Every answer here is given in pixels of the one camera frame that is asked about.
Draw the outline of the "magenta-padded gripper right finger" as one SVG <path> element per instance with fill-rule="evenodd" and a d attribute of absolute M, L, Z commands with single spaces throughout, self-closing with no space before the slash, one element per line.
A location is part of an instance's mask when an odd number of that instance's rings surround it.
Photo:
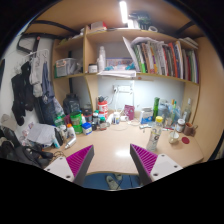
<path fill-rule="evenodd" d="M 182 167 L 166 154 L 155 154 L 131 144 L 130 155 L 139 173 L 143 185 L 157 181 L 182 169 Z"/>

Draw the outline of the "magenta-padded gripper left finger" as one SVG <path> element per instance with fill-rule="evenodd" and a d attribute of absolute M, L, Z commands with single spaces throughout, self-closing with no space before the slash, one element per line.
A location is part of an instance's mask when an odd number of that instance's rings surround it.
<path fill-rule="evenodd" d="M 94 157 L 94 146 L 87 146 L 74 154 L 59 157 L 45 168 L 45 171 L 81 186 Z"/>

